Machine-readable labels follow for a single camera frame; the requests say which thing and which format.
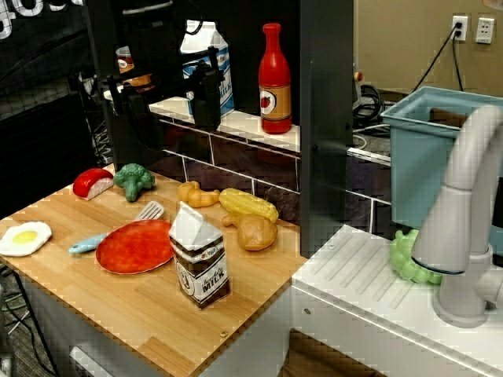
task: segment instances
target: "beige wall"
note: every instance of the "beige wall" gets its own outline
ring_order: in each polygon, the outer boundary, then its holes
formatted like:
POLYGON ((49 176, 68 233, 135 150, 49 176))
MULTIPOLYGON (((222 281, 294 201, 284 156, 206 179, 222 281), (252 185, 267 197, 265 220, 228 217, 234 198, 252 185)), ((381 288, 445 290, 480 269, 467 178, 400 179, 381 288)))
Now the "beige wall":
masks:
MULTIPOLYGON (((355 0, 354 50, 365 81, 380 89, 410 91, 439 51, 452 17, 469 16, 465 42, 456 46, 467 91, 503 97, 503 12, 482 0, 355 0), (475 43, 480 16, 496 19, 493 43, 475 43)), ((451 42, 425 85, 458 89, 451 42)))

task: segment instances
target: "red plate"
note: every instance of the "red plate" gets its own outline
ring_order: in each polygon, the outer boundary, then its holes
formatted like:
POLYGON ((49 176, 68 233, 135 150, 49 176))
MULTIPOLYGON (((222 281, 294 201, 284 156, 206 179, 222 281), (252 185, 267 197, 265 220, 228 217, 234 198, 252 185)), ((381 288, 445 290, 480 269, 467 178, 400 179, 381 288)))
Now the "red plate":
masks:
POLYGON ((168 232, 162 220, 131 222, 110 233, 96 249, 96 260, 110 273, 144 273, 173 258, 168 232))

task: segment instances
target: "faucet spout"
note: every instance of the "faucet spout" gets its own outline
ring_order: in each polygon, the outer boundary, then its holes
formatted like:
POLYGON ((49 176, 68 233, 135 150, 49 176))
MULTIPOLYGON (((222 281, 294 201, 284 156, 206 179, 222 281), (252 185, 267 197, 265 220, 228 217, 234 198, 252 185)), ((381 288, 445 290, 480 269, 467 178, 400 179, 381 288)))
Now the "faucet spout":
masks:
POLYGON ((470 254, 487 253, 503 157, 503 111, 476 109, 450 154, 442 187, 412 250, 413 260, 437 273, 457 275, 470 254))
POLYGON ((503 157, 501 126, 503 111, 494 106, 469 116, 411 253, 418 265, 445 275, 433 308, 461 328, 483 324, 488 301, 503 303, 503 269, 492 266, 489 245, 503 157))

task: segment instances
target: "blue milk carton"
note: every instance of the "blue milk carton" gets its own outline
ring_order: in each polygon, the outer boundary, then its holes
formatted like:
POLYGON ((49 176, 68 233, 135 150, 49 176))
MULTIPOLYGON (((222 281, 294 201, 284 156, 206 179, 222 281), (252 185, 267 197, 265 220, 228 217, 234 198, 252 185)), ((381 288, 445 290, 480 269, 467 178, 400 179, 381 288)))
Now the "blue milk carton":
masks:
MULTIPOLYGON (((187 21, 187 31, 194 32, 199 26, 201 21, 188 20, 187 21)), ((223 72, 224 81, 220 84, 220 114, 229 114, 234 110, 234 99, 233 99, 233 86, 230 81, 230 64, 229 64, 229 46, 227 42, 218 33, 215 22, 203 22, 203 26, 195 35, 190 35, 185 33, 185 37, 182 41, 182 46, 180 47, 180 52, 185 53, 198 53, 200 51, 205 51, 208 47, 216 47, 218 68, 223 72)), ((205 57, 199 60, 204 60, 208 65, 210 64, 210 58, 205 57)), ((183 69, 184 78, 188 78, 194 71, 194 67, 185 67, 183 69)), ((193 94, 188 93, 187 97, 189 100, 193 99, 193 94)), ((189 103, 189 113, 192 115, 192 109, 189 103)))

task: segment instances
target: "toy fried egg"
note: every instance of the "toy fried egg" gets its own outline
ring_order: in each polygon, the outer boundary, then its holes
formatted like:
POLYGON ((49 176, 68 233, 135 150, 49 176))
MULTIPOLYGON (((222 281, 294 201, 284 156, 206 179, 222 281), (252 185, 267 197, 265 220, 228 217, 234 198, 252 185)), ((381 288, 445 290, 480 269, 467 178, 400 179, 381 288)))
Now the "toy fried egg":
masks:
POLYGON ((26 222, 7 229, 0 240, 0 254, 9 257, 23 257, 36 252, 53 233, 43 222, 26 222))

